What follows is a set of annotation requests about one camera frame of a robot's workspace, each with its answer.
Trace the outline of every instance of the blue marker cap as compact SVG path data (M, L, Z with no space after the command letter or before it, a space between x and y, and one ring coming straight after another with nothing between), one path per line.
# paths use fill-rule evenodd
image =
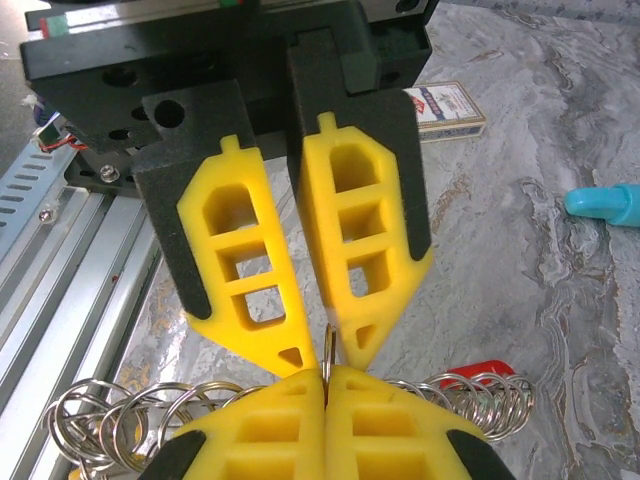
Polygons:
M640 185L578 188L565 195L564 205L571 215L602 218L611 225L640 227Z

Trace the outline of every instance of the metal frame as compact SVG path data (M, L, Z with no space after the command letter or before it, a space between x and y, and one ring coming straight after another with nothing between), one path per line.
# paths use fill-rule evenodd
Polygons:
M75 152L32 158L45 157L34 148L0 182L24 162L44 165L0 232L0 479L65 478L69 463L41 415L75 379L107 377L159 254L140 200L68 187L62 174ZM39 220L45 206L54 221Z
M262 0L262 7L266 11L306 7L311 4L331 3L337 0ZM402 16L403 12L396 10L398 2L393 0L360 0L367 19L370 22L387 20ZM408 11L424 11L429 0L418 0ZM131 25L138 22L170 18L187 13L197 13L213 8L219 8L220 3L215 0L138 0L114 5L68 5L66 12L60 10L48 12L39 10L27 14L29 30L32 31L30 40L43 38L39 30L39 22L35 21L51 15L64 15L69 26L69 33L82 33L104 28Z
M46 154L31 142L0 178L0 262L16 244L75 153L71 147L64 146Z

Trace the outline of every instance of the key ring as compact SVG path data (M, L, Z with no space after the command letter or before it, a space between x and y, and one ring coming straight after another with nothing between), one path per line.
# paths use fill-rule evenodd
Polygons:
M331 366L336 363L336 329L330 323L324 332L324 358L322 360L322 381L324 382L325 399L329 393Z

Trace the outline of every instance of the red wire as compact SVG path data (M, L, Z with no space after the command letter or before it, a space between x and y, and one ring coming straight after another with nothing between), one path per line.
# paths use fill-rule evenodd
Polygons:
M71 141L71 139L73 139L74 137L72 137L71 135L66 136L65 138L63 138L62 140L60 140L59 142L54 143L53 145L45 145L42 147L43 151L50 151L50 150L55 150L56 148L59 148L63 145L66 145L67 143L69 143Z
M51 150L55 150L56 148L60 148L63 145L69 145L74 150L86 150L88 147L82 143L75 143L78 139L73 135L68 135L59 142L54 143L53 145L46 145L42 147L42 151L50 152Z

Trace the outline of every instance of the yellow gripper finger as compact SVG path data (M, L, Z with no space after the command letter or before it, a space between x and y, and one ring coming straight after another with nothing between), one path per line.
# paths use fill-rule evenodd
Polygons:
M514 480L485 442L468 420L337 366L326 410L318 369L297 373L182 427L140 480Z
M178 215L213 313L188 316L191 327L247 360L286 377L317 366L306 315L258 148L222 139L178 202ZM241 266L266 257L262 272ZM248 297L279 293L284 315L256 318ZM268 316L269 305L263 310Z
M298 208L346 360L364 370L433 254L411 258L394 153L356 127L336 128L331 112L318 121L320 133L304 138Z
M486 441L455 413L341 366L331 370L325 429L331 480L471 480L447 434Z
M190 422L206 441L183 480L324 480L324 389L307 370Z

